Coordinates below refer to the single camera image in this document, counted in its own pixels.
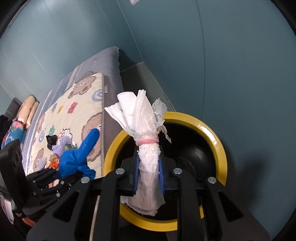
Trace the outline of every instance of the blue wall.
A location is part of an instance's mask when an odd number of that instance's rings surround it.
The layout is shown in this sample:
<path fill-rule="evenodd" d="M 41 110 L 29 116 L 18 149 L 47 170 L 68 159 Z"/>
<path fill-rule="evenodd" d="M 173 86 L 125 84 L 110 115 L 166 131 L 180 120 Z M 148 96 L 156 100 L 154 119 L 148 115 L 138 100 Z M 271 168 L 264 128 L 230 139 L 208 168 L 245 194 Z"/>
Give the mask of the blue wall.
<path fill-rule="evenodd" d="M 4 115 L 11 103 L 11 98 L 0 85 L 0 115 Z"/>
<path fill-rule="evenodd" d="M 125 51 L 121 69 L 142 61 L 115 0 L 31 0 L 0 39 L 0 80 L 23 101 L 41 100 L 99 51 Z"/>
<path fill-rule="evenodd" d="M 118 0 L 177 111 L 221 138 L 236 196 L 268 230 L 296 206 L 296 37 L 270 0 Z"/>
<path fill-rule="evenodd" d="M 203 40 L 195 1 L 119 0 L 143 60 L 176 110 L 201 116 Z"/>

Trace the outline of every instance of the flower print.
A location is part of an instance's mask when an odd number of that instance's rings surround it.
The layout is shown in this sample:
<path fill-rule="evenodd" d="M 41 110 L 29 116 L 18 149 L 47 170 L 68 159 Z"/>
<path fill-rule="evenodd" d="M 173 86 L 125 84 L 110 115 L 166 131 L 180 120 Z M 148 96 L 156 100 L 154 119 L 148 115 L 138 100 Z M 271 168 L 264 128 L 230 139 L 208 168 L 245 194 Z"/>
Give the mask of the flower print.
<path fill-rule="evenodd" d="M 11 140 L 11 141 L 14 141 L 13 137 L 8 135 L 7 139 L 6 139 L 6 143 L 7 143 L 7 140 Z"/>
<path fill-rule="evenodd" d="M 22 123 L 18 122 L 18 121 L 15 121 L 13 124 L 12 124 L 12 131 L 16 130 L 16 129 L 23 129 L 24 126 L 22 125 Z"/>
<path fill-rule="evenodd" d="M 92 95 L 91 99 L 95 102 L 102 101 L 103 99 L 103 90 L 97 90 Z"/>
<path fill-rule="evenodd" d="M 57 103 L 55 103 L 55 104 L 52 106 L 52 113 L 55 111 L 56 107 L 57 107 Z"/>
<path fill-rule="evenodd" d="M 75 109 L 75 107 L 76 107 L 77 104 L 78 104 L 77 102 L 73 102 L 72 103 L 71 107 L 68 110 L 68 114 L 72 114 L 73 113 L 73 111 L 74 111 L 74 109 Z"/>
<path fill-rule="evenodd" d="M 48 135 L 49 135 L 49 136 L 52 136 L 52 135 L 54 134 L 54 131 L 55 131 L 55 127 L 54 127 L 54 125 L 53 125 L 53 126 L 50 128 Z"/>
<path fill-rule="evenodd" d="M 63 105 L 59 108 L 59 110 L 57 111 L 57 114 L 61 112 L 61 110 L 63 109 Z"/>

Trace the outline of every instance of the pink hair tie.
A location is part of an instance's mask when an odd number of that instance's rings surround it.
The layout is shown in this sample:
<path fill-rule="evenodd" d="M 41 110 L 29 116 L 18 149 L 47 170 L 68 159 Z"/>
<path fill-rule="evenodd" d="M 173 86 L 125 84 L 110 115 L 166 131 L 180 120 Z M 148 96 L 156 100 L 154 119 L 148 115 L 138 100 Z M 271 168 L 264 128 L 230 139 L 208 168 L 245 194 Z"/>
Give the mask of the pink hair tie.
<path fill-rule="evenodd" d="M 158 143 L 159 140 L 157 138 L 142 138 L 136 141 L 136 145 L 140 146 L 142 144 L 149 144 L 149 143 Z"/>

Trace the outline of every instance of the pillow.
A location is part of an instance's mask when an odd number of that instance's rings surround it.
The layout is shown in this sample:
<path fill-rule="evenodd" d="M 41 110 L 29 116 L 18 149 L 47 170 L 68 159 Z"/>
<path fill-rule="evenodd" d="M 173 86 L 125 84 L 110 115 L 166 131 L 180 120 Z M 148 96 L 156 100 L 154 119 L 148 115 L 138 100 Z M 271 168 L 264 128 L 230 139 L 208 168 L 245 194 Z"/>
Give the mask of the pillow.
<path fill-rule="evenodd" d="M 6 146 L 8 143 L 19 139 L 20 140 L 20 148 L 22 149 L 22 145 L 25 140 L 24 136 L 25 136 L 25 130 L 24 130 L 23 124 L 19 121 L 14 121 L 11 124 L 9 131 L 7 132 L 6 136 L 3 139 L 2 148 L 4 146 Z"/>
<path fill-rule="evenodd" d="M 35 103 L 35 98 L 33 95 L 27 97 L 24 103 L 21 105 L 17 116 L 15 119 L 23 124 L 26 124 L 30 111 Z"/>
<path fill-rule="evenodd" d="M 38 105 L 39 105 L 39 102 L 35 101 L 35 103 L 33 104 L 32 108 L 31 108 L 31 111 L 29 113 L 29 116 L 28 116 L 28 119 L 27 119 L 27 122 L 26 122 L 26 129 L 28 129 L 29 126 L 31 125 L 33 116 L 35 115 L 35 111 L 37 110 Z"/>

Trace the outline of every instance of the trash bin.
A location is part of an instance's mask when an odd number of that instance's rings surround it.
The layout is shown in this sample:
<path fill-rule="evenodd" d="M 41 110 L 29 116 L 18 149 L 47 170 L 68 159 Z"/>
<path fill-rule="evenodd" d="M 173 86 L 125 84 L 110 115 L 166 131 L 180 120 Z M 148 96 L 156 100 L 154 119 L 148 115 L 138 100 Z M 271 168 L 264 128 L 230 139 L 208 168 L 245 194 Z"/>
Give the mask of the trash bin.
<path fill-rule="evenodd" d="M 224 148 L 217 135 L 201 120 L 179 112 L 167 112 L 164 125 L 172 140 L 169 143 L 164 134 L 159 134 L 159 145 L 164 156 L 175 160 L 177 167 L 192 176 L 206 179 L 216 177 L 223 185 L 227 178 L 227 160 Z M 104 164 L 104 176 L 119 168 L 122 160 L 134 154 L 135 141 L 123 130 L 110 145 Z M 130 223 L 151 231 L 168 232 L 177 230 L 177 198 L 164 196 L 165 204 L 158 213 L 145 216 L 135 212 L 126 204 L 120 204 L 120 215 Z M 201 218 L 204 217 L 200 207 Z"/>

